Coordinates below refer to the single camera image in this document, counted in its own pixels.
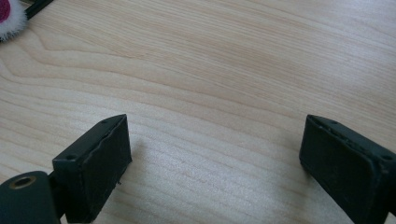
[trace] black mechanical part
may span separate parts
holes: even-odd
[[[52,160],[0,186],[0,223],[91,223],[132,162],[126,115],[104,119]]]
[[[355,223],[396,215],[396,155],[331,119],[308,115],[301,165]]]
[[[30,20],[35,16],[38,12],[40,12],[44,7],[49,5],[53,0],[28,0],[25,2],[33,2],[32,5],[30,5],[28,8],[25,10],[26,18],[27,20]]]

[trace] screw hole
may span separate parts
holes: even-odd
[[[386,161],[391,161],[393,159],[391,156],[381,156],[381,158]]]
[[[15,181],[13,181],[9,187],[11,189],[23,189],[28,187],[29,185],[33,184],[35,182],[36,178],[35,176],[23,176]]]
[[[77,157],[77,155],[71,154],[71,155],[66,156],[66,159],[67,159],[68,161],[72,161],[72,160],[75,160],[76,157]]]

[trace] pink fabric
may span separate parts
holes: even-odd
[[[11,7],[8,0],[0,0],[0,23],[8,19]]]

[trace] wooden table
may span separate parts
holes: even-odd
[[[93,124],[125,113],[134,162],[95,223],[351,223],[299,163],[304,120],[336,119],[396,151],[395,11],[55,0],[0,45],[0,182],[49,173]]]

